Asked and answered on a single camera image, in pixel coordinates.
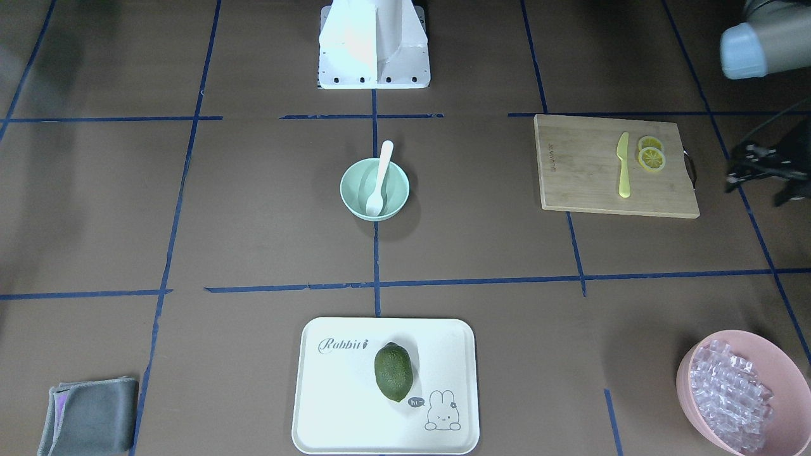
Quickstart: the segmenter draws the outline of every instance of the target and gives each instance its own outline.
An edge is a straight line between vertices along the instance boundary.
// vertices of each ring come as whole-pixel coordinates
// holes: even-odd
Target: gray cloth
[[[138,382],[131,377],[51,388],[37,456],[107,456],[132,446]]]

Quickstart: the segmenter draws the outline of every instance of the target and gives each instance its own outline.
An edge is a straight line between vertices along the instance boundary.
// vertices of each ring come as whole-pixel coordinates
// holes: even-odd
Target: white spoon
[[[383,141],[383,146],[380,148],[380,163],[377,166],[375,190],[369,195],[369,199],[366,200],[366,215],[369,217],[377,217],[383,212],[383,178],[386,177],[388,163],[392,160],[393,150],[393,142],[389,140]]]

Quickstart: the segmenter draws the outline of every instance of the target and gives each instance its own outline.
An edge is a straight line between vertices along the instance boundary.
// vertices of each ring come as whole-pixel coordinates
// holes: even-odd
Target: bowl
[[[367,158],[350,166],[341,178],[341,199],[355,216],[369,222],[381,222],[394,217],[406,204],[411,186],[408,176],[396,163],[388,163],[383,179],[383,211],[377,217],[366,215],[366,200],[375,190],[379,158]]]
[[[724,450],[744,456],[716,436],[698,411],[690,388],[690,366],[696,350],[713,339],[725,341],[732,353],[754,365],[758,380],[771,389],[769,401],[774,418],[766,426],[766,445],[758,456],[797,456],[811,441],[811,390],[802,372],[775,344],[746,331],[726,330],[713,333],[696,344],[681,361],[676,374],[676,393],[690,423],[709,441]]]

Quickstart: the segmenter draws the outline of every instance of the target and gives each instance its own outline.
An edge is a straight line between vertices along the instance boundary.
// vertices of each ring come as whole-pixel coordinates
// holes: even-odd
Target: avocado
[[[394,402],[403,400],[414,383],[408,351],[394,342],[381,348],[375,355],[375,379],[385,397]]]

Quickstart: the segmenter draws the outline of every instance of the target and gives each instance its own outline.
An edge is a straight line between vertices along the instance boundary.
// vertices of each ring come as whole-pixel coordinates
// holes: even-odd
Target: knife blade
[[[623,131],[620,142],[616,145],[616,156],[620,159],[620,188],[623,198],[631,196],[631,182],[628,178],[628,132]]]

